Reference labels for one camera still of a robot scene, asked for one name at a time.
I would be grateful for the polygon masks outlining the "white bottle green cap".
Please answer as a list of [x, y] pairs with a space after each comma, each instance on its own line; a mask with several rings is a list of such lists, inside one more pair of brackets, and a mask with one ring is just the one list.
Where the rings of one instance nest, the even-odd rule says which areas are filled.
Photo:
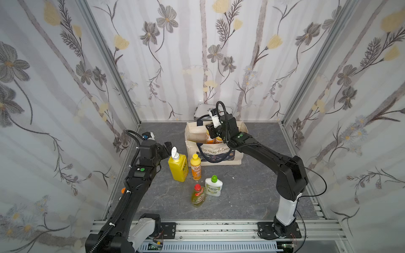
[[219, 197], [223, 188], [223, 182], [216, 175], [205, 180], [205, 193], [210, 196]]

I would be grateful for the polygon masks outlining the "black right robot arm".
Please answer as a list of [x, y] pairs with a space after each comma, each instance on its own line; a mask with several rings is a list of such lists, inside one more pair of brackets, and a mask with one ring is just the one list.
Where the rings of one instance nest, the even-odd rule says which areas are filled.
[[270, 231], [275, 238], [285, 238], [296, 224], [298, 200], [309, 182], [302, 159], [282, 155], [240, 131], [236, 119], [226, 111], [221, 101], [210, 110], [209, 116], [212, 123], [207, 124], [206, 129], [212, 139], [220, 137], [230, 151], [236, 150], [253, 157], [277, 175], [276, 190], [280, 199]]

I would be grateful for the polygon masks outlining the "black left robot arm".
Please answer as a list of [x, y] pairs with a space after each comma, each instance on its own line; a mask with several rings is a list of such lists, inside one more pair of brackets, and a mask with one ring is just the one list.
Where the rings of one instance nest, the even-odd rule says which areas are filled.
[[156, 214], [142, 215], [135, 226], [132, 222], [161, 161], [170, 157], [173, 146], [171, 142], [156, 142], [151, 132], [140, 135], [125, 130], [124, 133], [137, 144], [130, 171], [123, 181], [125, 190], [105, 225], [86, 239], [87, 253], [135, 253], [148, 237], [159, 236], [162, 231], [160, 216]]

